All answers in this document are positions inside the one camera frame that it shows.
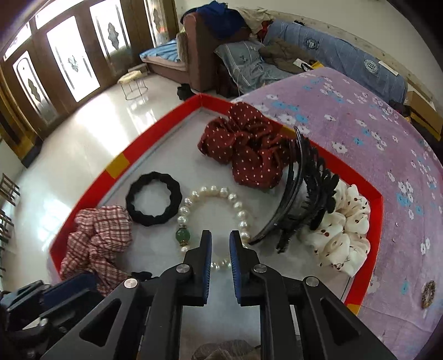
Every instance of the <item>red polka dot scrunchie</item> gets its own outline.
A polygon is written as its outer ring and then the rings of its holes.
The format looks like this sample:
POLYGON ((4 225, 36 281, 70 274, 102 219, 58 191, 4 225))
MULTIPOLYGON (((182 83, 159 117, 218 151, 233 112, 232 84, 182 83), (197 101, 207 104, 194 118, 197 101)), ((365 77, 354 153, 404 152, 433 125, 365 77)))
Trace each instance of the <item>red polka dot scrunchie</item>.
POLYGON ((289 139, 280 128, 252 105, 238 102, 228 120, 218 117, 206 126, 197 147, 221 164, 232 162, 238 184, 269 189, 289 163, 289 139))

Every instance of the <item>brown sofa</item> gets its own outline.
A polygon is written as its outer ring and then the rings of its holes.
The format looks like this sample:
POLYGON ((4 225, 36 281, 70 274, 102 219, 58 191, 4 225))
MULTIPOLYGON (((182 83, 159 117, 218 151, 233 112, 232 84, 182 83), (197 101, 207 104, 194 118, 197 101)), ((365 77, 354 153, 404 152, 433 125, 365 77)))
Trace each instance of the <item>brown sofa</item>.
POLYGON ((168 60, 145 62, 151 71, 179 83, 189 83, 197 91, 207 91, 216 84, 216 58, 214 50, 221 44, 247 40, 248 27, 237 31, 228 39, 215 39, 202 17, 194 12, 185 16, 183 24, 187 34, 188 64, 177 65, 168 60))

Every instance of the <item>circular logo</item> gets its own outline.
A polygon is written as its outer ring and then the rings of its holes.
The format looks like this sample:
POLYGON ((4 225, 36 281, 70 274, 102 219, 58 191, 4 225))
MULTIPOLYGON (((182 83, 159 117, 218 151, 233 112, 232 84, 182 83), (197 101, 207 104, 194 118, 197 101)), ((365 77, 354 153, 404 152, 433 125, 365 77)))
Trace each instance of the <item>circular logo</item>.
POLYGON ((305 45, 308 49, 316 49, 319 47, 319 43, 317 40, 314 40, 312 38, 308 38, 305 40, 305 45))
POLYGON ((365 67, 371 74, 375 74, 378 71, 378 65, 373 60, 366 59, 365 67))

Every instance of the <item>black hair tie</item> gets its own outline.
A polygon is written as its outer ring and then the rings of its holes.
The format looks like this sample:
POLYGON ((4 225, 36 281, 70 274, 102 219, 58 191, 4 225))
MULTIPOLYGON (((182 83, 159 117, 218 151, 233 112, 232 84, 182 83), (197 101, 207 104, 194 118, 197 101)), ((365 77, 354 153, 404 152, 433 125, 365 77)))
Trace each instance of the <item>black hair tie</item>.
POLYGON ((129 188, 129 192, 126 195, 126 209, 128 210, 129 216, 131 216, 131 219, 135 223, 139 223, 144 226, 164 224, 178 213, 181 202, 182 193, 180 192, 180 184, 170 175, 160 174, 156 171, 140 176, 135 183, 132 183, 131 187, 129 188), (169 196, 171 203, 165 209, 165 212, 158 216, 145 215, 141 211, 136 210, 134 206, 135 195, 141 191, 143 186, 148 185, 153 180, 158 180, 165 183, 168 190, 171 192, 171 196, 169 196))

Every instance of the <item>red tray border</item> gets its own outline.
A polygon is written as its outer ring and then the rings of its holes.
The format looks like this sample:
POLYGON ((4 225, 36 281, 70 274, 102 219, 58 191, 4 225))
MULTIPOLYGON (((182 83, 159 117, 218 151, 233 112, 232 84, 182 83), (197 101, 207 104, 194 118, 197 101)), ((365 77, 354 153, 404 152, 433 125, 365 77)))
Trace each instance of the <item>red tray border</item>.
MULTIPOLYGON (((152 125, 145 132, 140 134, 116 159, 125 159, 124 167, 118 175, 110 171, 112 163, 98 176, 89 189, 83 194, 77 202, 70 215, 66 219, 62 228, 54 238, 49 254, 57 271, 60 270, 61 262, 66 253, 66 241, 69 233, 74 231, 75 215, 84 208, 96 207, 111 187, 119 180, 125 171, 134 164, 149 148, 151 148, 161 137, 166 135, 174 126, 185 119, 200 107, 227 115, 232 103, 215 98, 206 94, 198 94, 191 97, 175 109, 167 113, 152 125)), ((288 128, 281 126, 281 131, 287 132, 288 128)), ((370 228, 367 239, 371 243, 371 251, 362 268, 355 275, 350 291, 346 297, 345 304, 357 314, 361 302, 366 294, 369 281, 377 259, 378 247, 380 244, 381 228, 383 223, 383 196, 368 181, 350 166, 338 159, 336 156, 313 143, 319 150, 319 154, 326 161, 327 167, 334 173, 340 175, 348 184, 356 184, 359 192, 368 199, 371 204, 370 228)))

